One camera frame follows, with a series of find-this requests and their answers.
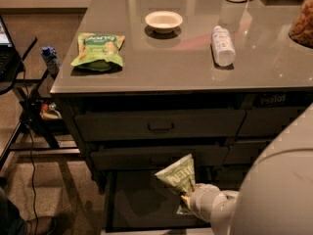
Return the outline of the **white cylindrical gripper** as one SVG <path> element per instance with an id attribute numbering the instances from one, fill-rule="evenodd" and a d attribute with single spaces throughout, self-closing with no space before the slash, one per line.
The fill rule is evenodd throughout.
<path id="1" fill-rule="evenodd" d="M 227 221 L 231 218 L 238 191 L 220 190 L 212 184 L 201 184 L 189 196 L 181 195 L 185 206 L 205 222 Z"/>

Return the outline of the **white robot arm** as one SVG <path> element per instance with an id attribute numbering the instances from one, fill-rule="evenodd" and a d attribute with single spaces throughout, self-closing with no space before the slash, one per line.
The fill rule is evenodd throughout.
<path id="1" fill-rule="evenodd" d="M 238 192 L 201 184 L 184 202 L 211 235 L 313 235 L 313 105 L 261 153 Z"/>

